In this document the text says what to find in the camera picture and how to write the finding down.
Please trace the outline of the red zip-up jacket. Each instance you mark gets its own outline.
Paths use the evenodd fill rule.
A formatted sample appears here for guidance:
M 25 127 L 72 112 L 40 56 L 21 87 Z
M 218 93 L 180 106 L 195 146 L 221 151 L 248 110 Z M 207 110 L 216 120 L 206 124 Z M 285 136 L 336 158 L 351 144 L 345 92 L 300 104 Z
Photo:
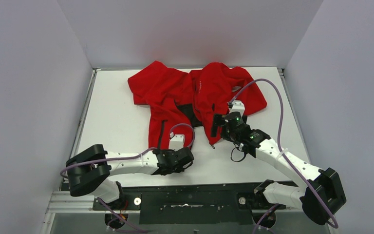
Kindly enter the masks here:
M 183 72 L 155 61 L 130 77 L 128 86 L 134 104 L 150 107 L 149 147 L 167 149 L 171 132 L 184 134 L 190 142 L 191 129 L 200 126 L 209 144 L 217 143 L 220 136 L 211 137 L 213 116 L 227 114 L 227 103 L 235 95 L 244 104 L 247 116 L 266 108 L 267 101 L 257 84 L 238 91 L 251 81 L 246 69 L 228 68 L 219 62 Z

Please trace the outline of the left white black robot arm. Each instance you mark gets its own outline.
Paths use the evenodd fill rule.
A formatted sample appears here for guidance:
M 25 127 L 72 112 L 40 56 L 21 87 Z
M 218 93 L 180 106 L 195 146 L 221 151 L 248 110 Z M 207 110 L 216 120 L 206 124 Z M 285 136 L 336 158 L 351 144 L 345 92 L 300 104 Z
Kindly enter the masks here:
M 178 150 L 148 148 L 141 153 L 125 154 L 107 151 L 95 144 L 67 160 L 60 175 L 68 180 L 70 195 L 93 195 L 119 208 L 124 203 L 122 185 L 109 178 L 115 175 L 145 174 L 166 176 L 184 172 L 194 156 L 188 147 Z

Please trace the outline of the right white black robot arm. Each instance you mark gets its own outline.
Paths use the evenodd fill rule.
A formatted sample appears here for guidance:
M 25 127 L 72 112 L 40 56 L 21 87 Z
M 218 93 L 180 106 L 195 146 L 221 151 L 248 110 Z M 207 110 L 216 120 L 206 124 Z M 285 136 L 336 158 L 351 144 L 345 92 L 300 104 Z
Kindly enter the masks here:
M 267 133 L 252 129 L 240 112 L 215 114 L 211 136 L 232 142 L 244 154 L 268 163 L 294 182 L 287 186 L 266 180 L 256 188 L 257 206 L 280 204 L 300 209 L 314 223 L 338 228 L 335 213 L 346 203 L 346 196 L 334 169 L 321 169 L 293 155 Z

